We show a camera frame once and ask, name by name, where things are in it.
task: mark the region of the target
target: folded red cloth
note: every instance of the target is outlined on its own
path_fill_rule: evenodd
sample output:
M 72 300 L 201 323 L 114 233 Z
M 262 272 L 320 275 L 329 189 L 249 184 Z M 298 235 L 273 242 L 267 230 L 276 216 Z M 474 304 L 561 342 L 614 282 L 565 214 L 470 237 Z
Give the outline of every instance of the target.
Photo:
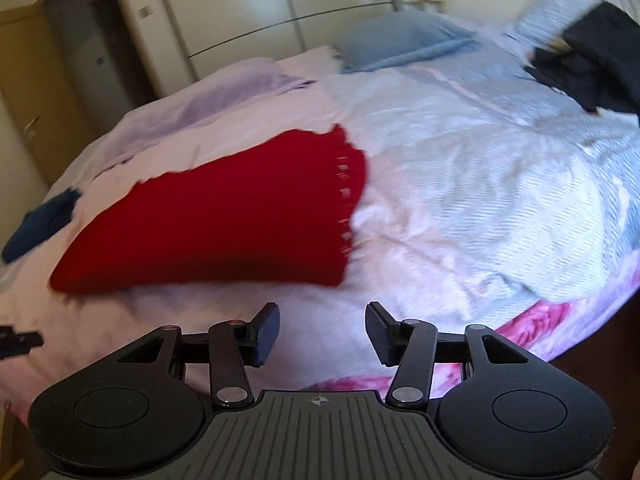
M 76 237 L 50 286 L 73 294 L 196 281 L 337 286 L 365 179 L 364 153 L 340 126 L 284 132 L 136 184 Z

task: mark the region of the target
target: circular logo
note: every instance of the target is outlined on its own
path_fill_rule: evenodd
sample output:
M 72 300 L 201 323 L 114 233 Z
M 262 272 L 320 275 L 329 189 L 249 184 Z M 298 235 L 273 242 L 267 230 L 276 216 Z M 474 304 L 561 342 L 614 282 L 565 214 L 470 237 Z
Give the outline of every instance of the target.
M 314 403 L 316 406 L 324 406 L 326 403 L 331 401 L 326 397 L 323 397 L 322 395 L 318 395 L 317 397 L 314 397 L 313 399 L 311 399 L 311 402 Z

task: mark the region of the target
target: folded navy garment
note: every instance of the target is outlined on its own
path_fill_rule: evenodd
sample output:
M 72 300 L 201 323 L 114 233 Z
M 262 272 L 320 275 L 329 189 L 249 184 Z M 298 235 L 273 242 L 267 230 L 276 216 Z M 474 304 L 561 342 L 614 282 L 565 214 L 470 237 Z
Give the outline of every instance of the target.
M 69 188 L 28 212 L 2 250 L 4 262 L 14 262 L 69 224 L 80 196 L 77 189 Z

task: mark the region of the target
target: gray ribbed plate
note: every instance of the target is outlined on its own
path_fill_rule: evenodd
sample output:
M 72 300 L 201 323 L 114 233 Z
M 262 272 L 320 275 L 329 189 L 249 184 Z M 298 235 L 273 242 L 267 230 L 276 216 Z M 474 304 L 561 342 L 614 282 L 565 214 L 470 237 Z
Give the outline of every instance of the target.
M 49 473 L 46 480 L 63 478 Z M 144 480 L 486 480 L 438 441 L 418 413 L 373 392 L 265 392 L 221 413 L 187 453 Z M 592 473 L 576 477 L 596 479 Z

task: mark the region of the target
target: dark floor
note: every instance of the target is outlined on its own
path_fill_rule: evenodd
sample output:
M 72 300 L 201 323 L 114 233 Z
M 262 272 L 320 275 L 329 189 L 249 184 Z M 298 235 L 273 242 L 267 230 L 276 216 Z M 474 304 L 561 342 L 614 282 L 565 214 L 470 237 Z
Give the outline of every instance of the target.
M 598 473 L 604 480 L 630 480 L 640 461 L 640 293 L 553 364 L 609 405 L 615 427 Z

